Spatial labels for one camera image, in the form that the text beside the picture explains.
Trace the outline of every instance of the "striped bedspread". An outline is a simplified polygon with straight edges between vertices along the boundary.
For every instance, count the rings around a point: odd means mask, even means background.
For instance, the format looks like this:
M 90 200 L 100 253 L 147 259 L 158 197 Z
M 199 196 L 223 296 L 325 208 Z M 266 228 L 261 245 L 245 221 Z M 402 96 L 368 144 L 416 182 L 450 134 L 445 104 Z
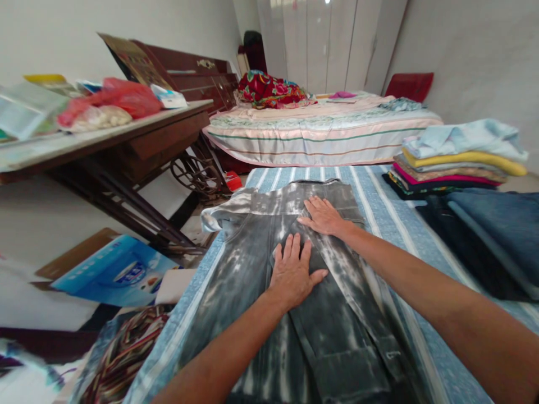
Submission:
M 292 180 L 340 178 L 351 184 L 367 229 L 410 252 L 438 270 L 482 292 L 474 279 L 453 257 L 437 235 L 416 214 L 415 201 L 402 201 L 383 181 L 389 166 L 326 168 L 259 168 L 249 175 L 247 186 L 260 192 L 279 189 Z M 147 403 L 177 371 L 185 337 L 193 315 L 223 250 L 218 235 L 202 260 L 191 284 L 177 304 L 156 346 L 139 371 L 127 395 L 127 403 Z M 393 316 L 409 343 L 425 386 L 435 403 L 490 403 L 491 400 L 450 351 L 445 342 L 418 313 L 399 298 L 374 273 L 367 273 L 375 296 Z M 503 309 L 539 334 L 539 305 L 496 301 Z
M 297 109 L 245 109 L 215 115 L 204 133 L 234 158 L 267 167 L 348 166 L 388 162 L 403 139 L 420 135 L 440 117 L 426 109 L 388 111 L 394 97 L 360 93 L 354 104 Z

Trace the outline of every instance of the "wooden headboard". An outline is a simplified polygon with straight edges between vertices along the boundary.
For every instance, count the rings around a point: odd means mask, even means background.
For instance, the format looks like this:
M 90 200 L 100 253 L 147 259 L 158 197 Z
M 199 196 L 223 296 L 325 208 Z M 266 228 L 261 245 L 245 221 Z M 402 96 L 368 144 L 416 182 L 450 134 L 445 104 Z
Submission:
M 213 106 L 208 109 L 210 114 L 228 111 L 236 105 L 233 92 L 237 89 L 237 77 L 227 61 L 131 41 L 187 101 L 213 99 Z

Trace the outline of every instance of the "white wardrobe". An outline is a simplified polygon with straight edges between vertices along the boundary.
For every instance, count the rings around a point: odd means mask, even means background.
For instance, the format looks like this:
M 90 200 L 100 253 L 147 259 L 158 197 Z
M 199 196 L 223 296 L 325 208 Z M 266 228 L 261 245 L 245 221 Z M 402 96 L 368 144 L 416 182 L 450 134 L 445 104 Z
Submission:
M 381 94 L 408 0 L 258 0 L 268 73 Z

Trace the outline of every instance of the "denim pants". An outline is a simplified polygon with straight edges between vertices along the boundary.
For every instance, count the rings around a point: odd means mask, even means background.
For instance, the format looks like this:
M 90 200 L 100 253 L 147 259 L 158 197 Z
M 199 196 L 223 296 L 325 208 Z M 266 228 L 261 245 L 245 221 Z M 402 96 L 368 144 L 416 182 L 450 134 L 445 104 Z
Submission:
M 521 288 L 539 300 L 539 192 L 470 189 L 454 192 L 447 200 Z
M 329 274 L 282 318 L 227 401 L 415 402 L 415 374 L 374 300 L 359 257 L 336 237 L 296 220 L 308 215 L 303 201 L 314 195 L 327 198 L 343 218 L 364 225 L 351 187 L 339 180 L 293 182 L 266 194 L 247 189 L 203 212 L 205 230 L 223 230 L 226 243 L 179 365 L 185 366 L 268 288 L 276 245 L 299 232 L 302 242 L 313 244 L 310 272 L 328 269 Z
M 416 210 L 493 297 L 533 301 L 505 270 L 485 243 L 447 206 L 447 198 L 428 196 Z

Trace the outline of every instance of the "forearm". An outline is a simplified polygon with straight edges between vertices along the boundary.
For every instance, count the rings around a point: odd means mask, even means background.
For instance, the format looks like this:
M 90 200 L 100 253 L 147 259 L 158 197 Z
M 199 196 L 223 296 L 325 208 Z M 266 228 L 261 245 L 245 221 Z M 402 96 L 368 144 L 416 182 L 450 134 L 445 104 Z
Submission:
M 153 403 L 223 402 L 286 312 L 287 308 L 271 290 L 263 293 L 181 369 Z
M 539 339 L 489 299 L 350 222 L 336 234 L 425 317 L 495 402 L 533 402 Z

